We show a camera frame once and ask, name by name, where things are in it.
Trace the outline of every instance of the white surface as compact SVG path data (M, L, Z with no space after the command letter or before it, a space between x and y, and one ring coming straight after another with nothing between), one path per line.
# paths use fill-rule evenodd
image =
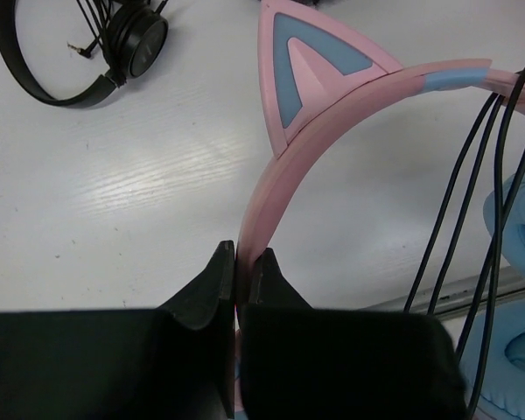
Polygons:
M90 62L67 49L67 41L89 40L75 1L18 3L23 51L52 94L75 94L106 68L100 57ZM159 61L93 110L41 105L0 57L0 310L159 305L219 241L237 237L270 158L258 7L171 1ZM525 63L525 0L346 0L323 11L407 66L486 57L515 71ZM407 100L350 131L318 162L271 243L311 303L357 307L406 293L486 97L468 89ZM524 118L512 132L507 175L522 150ZM480 209L490 185L487 166L451 279L480 270L488 241ZM437 265L444 251L436 249Z

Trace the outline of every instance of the black ear cup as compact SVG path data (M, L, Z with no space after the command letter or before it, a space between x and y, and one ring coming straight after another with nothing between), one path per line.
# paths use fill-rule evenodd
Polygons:
M164 46L167 20L144 2L127 3L117 11L108 25L109 46L126 77L144 74Z

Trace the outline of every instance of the cat ear headphones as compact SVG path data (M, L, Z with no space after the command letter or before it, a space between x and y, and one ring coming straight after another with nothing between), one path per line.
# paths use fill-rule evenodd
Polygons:
M424 256L427 262L460 166L480 125L493 107L480 143L479 158L473 168L474 176L467 188L465 200L468 201L466 206L464 202L462 220L461 215L459 216L461 224L456 227L456 234L451 242L459 238L494 120L498 111L505 106L494 165L494 200L497 203L494 206L494 225L497 228L494 230L493 241L475 293L476 303L471 308L474 312L467 318L462 342L459 342L458 354L459 357L462 356L488 276L492 291L490 299L495 299L502 230L525 174L524 152L514 182L506 194L503 193L503 144L514 110L525 115L525 68L519 74L493 69L490 59L457 59L404 67L357 31L318 10L287 0L262 0L258 63L262 107L273 157L256 185L241 224L236 258L240 324L242 303L248 300L257 258L269 245L291 198L307 172L343 134L376 112L411 96L467 87L493 92L477 118L451 175L438 216L439 223L436 223L428 244L429 251ZM410 308L424 274L422 266L420 270L422 273L416 278L406 310ZM442 283L443 277L436 285L437 295L432 298L431 312L435 309ZM495 304L490 309L490 302L489 300L486 313L492 311L494 314ZM492 327L487 327L487 330L492 331ZM475 371L471 379L469 418L473 418L480 398L489 342L490 333L487 332L482 337L481 360L484 364L480 364L479 374ZM514 400L510 404L521 405L520 408L525 411L525 398Z
M144 74L164 46L169 24L160 12L167 0L156 10L150 7L151 0L116 0L122 6L112 17L113 0L91 2L93 6L90 0L86 0L93 24L80 0L78 4L95 36L91 46L100 46L109 70L81 94L69 99L56 99L39 85L25 63L16 31L17 0L0 0L0 53L16 81L38 101L56 107L93 106L124 85L128 78Z

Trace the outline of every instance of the pink headphones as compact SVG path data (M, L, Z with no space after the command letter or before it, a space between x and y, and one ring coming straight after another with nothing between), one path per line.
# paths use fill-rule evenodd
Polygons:
M404 98L474 86L509 96L517 75L490 59L403 67L357 31L289 0L262 0L258 33L262 107L274 156L243 217L238 302L305 174L353 126ZM516 109L525 115L525 87Z

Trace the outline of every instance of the headphones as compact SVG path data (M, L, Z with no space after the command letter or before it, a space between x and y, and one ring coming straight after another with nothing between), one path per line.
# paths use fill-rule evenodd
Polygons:
M321 155L352 127L405 98L467 87L494 92L500 95L498 108L510 102L510 112L525 115L525 73L493 69L490 59L404 67L352 28L288 0L262 0L258 63L273 157L241 224L236 255L240 322L255 262L291 198Z
M18 43L16 32L17 0L0 0L0 53L6 66L21 87L35 99L56 107L85 108L93 106L111 95L127 79L140 77L154 63L164 46L169 24L160 16L167 4L164 0L157 10L150 8L151 0L92 0L97 11L92 13L97 33L86 12L78 4L95 36L90 47L99 45L109 70L81 94L69 99L50 96L35 80ZM111 17L112 3L121 8Z

